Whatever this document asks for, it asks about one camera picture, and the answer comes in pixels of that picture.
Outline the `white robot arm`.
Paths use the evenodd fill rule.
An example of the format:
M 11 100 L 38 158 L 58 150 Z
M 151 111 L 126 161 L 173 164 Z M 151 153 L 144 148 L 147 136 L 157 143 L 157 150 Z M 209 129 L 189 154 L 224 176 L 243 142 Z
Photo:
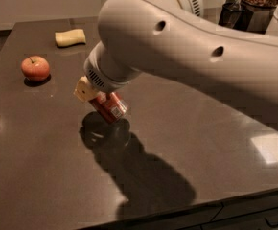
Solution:
M 141 73 L 191 86 L 278 129 L 278 37 L 228 29 L 189 0 L 107 0 L 84 74 L 113 92 Z

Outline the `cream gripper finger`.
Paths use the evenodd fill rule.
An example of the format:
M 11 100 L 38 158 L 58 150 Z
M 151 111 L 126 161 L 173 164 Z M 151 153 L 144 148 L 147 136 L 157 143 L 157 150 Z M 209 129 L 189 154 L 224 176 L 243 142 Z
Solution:
M 92 86 L 89 79 L 86 76 L 80 77 L 74 95 L 82 102 L 88 102 L 95 99 L 99 94 L 99 91 Z

